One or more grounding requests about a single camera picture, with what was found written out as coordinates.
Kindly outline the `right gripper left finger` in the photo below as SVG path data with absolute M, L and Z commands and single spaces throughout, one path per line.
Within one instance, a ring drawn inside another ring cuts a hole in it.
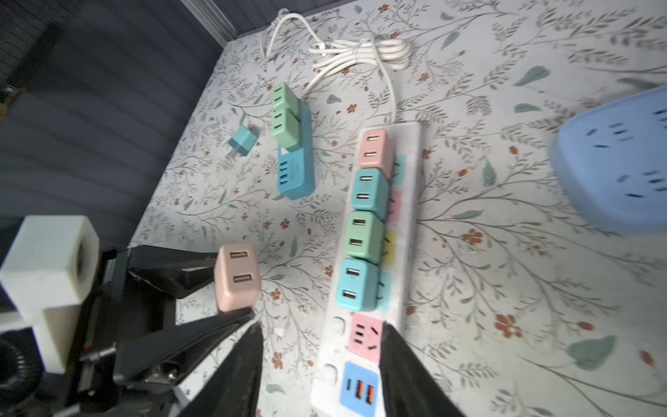
M 256 416 L 263 363 L 262 325 L 256 322 L 229 352 L 180 417 Z

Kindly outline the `teal charger cube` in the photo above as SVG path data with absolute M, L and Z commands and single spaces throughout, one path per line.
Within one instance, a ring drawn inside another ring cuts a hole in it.
M 257 140 L 258 137 L 252 130 L 241 125 L 232 135 L 229 145 L 239 155 L 247 156 L 255 147 Z
M 337 305 L 356 312 L 375 310 L 379 281 L 377 265 L 362 259 L 346 258 L 341 265 L 336 290 Z
M 373 212 L 382 222 L 387 218 L 390 187 L 380 169 L 360 169 L 355 173 L 351 206 Z

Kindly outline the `round light blue socket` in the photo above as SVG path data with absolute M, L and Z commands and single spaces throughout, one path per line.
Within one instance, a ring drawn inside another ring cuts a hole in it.
M 666 230 L 666 88 L 646 90 L 569 119 L 550 149 L 573 207 L 622 235 Z

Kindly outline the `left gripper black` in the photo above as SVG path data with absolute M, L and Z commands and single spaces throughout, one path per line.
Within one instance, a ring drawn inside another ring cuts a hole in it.
M 173 298 L 212 283 L 216 259 L 216 252 L 146 245 L 103 253 L 80 311 L 53 415 L 173 414 L 172 387 L 154 394 L 136 386 L 180 384 L 255 317 L 252 309 L 241 309 L 174 326 Z

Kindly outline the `teal blue power strip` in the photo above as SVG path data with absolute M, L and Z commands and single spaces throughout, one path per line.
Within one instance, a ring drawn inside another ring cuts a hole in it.
M 310 196 L 315 190 L 312 114 L 305 102 L 300 104 L 302 147 L 284 153 L 278 150 L 278 183 L 281 195 L 290 200 Z

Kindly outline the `long white power strip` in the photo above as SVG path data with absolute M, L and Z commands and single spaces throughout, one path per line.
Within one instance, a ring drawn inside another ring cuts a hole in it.
M 421 146 L 418 122 L 367 128 L 357 141 L 311 392 L 322 415 L 385 413 L 380 340 L 406 315 Z

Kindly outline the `green charger cube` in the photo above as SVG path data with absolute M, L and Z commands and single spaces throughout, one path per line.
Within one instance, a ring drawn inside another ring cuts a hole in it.
M 343 248 L 350 257 L 379 265 L 384 236 L 385 225 L 373 212 L 354 210 L 348 217 Z
M 286 109 L 277 109 L 274 112 L 271 134 L 287 152 L 293 152 L 302 147 L 300 122 Z
M 286 83 L 278 83 L 271 94 L 271 104 L 275 111 L 288 111 L 297 120 L 302 118 L 300 99 Z

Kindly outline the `pink charger cube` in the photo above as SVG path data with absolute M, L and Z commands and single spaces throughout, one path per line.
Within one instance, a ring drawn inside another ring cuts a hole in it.
M 220 311 L 227 313 L 254 307 L 261 291 L 261 277 L 253 245 L 222 245 L 215 262 L 214 278 Z
M 394 170 L 394 142 L 385 129 L 368 130 L 361 139 L 359 165 L 362 169 L 378 169 L 391 181 Z

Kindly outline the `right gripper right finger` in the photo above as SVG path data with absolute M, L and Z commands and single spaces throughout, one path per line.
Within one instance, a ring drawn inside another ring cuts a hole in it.
M 382 328 L 379 370 L 387 416 L 464 416 L 399 332 L 386 321 Z

